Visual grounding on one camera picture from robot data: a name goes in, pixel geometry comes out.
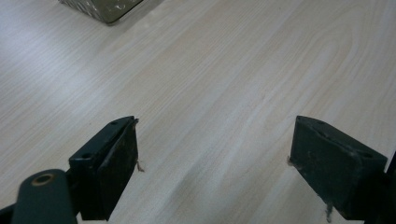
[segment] wooden table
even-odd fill
[[[286,163],[295,117],[390,158],[395,22],[393,0],[146,0],[114,26],[55,0],[3,1],[0,206],[135,115],[146,172],[110,223],[327,223]]]

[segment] tabletop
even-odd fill
[[[145,0],[112,26],[56,0],[4,1],[0,207],[133,115],[146,172],[109,223],[327,223],[287,165],[295,118],[391,158],[395,21],[392,0]]]

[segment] light wood grain surface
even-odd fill
[[[109,223],[326,223],[286,164],[294,120],[393,155],[396,1],[146,0],[114,26],[2,2],[0,207],[129,115],[146,172]]]

